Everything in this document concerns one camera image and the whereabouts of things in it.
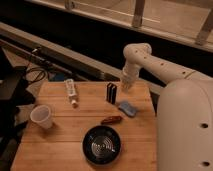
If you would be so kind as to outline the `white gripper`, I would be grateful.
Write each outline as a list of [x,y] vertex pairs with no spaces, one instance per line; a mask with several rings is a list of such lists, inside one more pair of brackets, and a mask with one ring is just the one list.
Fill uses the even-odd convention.
[[137,72],[135,70],[128,70],[123,69],[122,70],[122,76],[121,76],[121,89],[122,91],[130,90],[133,86],[132,83],[135,82],[137,78]]

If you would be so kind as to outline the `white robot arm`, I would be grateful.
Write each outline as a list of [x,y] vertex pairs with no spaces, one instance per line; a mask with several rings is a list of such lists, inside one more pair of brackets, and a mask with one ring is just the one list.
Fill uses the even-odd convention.
[[123,49],[122,89],[145,69],[165,87],[157,105],[157,171],[213,171],[213,77],[158,58],[148,43]]

